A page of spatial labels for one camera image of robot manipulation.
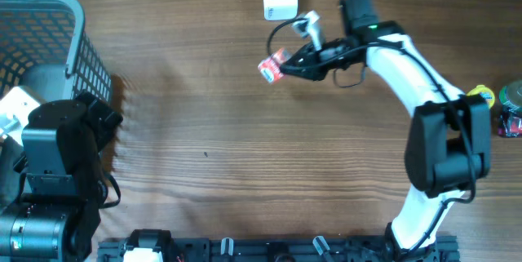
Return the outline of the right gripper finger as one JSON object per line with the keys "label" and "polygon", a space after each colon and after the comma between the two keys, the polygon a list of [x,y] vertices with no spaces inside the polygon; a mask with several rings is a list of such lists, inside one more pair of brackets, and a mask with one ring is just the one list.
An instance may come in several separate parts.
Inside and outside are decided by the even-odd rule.
{"label": "right gripper finger", "polygon": [[322,81],[326,77],[326,71],[317,67],[297,67],[282,65],[281,72],[285,75],[295,76],[310,81]]}
{"label": "right gripper finger", "polygon": [[312,66],[308,62],[312,54],[312,44],[307,43],[296,52],[291,52],[285,47],[279,49],[280,70],[309,70]]}

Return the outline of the red white small carton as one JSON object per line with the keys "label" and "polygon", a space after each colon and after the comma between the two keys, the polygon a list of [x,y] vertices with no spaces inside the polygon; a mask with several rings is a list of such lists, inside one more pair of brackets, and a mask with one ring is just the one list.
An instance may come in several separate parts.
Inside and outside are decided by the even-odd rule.
{"label": "red white small carton", "polygon": [[273,84],[284,77],[284,74],[281,72],[281,66],[290,57],[291,54],[285,48],[281,48],[265,60],[262,60],[258,65],[258,71],[269,84]]}

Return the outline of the yellow cylindrical bottle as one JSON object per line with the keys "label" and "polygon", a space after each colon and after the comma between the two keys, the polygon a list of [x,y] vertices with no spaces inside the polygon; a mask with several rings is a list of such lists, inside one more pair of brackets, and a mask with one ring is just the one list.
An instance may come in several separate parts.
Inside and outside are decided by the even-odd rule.
{"label": "yellow cylindrical bottle", "polygon": [[467,95],[468,96],[480,95],[488,104],[489,109],[491,109],[494,106],[495,100],[496,100],[494,92],[489,87],[482,85],[482,84],[477,85],[476,87],[471,89],[467,93]]}

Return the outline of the silver tin can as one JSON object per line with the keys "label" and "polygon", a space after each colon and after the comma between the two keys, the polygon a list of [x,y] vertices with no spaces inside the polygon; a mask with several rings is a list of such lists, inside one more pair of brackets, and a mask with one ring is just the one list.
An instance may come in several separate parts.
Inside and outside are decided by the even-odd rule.
{"label": "silver tin can", "polygon": [[521,86],[522,81],[517,80],[505,85],[499,92],[501,104],[513,113],[521,112]]}

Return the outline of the black red snack packet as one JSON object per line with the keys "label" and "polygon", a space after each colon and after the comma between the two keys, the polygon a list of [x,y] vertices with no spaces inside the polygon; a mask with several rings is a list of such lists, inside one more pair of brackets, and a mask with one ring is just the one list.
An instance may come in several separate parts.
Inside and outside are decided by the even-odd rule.
{"label": "black red snack packet", "polygon": [[521,116],[503,107],[498,117],[498,134],[501,137],[521,137]]}

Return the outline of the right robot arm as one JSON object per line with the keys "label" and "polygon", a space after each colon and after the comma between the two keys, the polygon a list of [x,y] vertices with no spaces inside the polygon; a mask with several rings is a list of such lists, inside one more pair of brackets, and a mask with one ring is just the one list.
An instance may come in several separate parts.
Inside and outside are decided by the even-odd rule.
{"label": "right robot arm", "polygon": [[348,239],[347,256],[446,261],[454,256],[453,243],[439,242],[436,232],[453,204],[475,200],[476,183],[490,170],[489,106],[438,74],[397,22],[379,19],[372,0],[340,0],[339,9],[345,35],[333,41],[325,40],[315,12],[289,20],[306,44],[279,70],[320,81],[360,64],[391,88],[411,119],[403,207],[382,237]]}

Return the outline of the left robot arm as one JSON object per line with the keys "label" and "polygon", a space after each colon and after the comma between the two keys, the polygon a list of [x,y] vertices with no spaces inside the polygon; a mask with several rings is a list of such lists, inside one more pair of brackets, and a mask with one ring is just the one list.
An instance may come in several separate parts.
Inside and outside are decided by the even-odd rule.
{"label": "left robot arm", "polygon": [[122,115],[88,91],[46,102],[27,87],[1,100],[1,134],[23,151],[15,199],[1,214],[3,261],[84,261],[100,225],[100,210],[116,180],[100,152],[115,136]]}

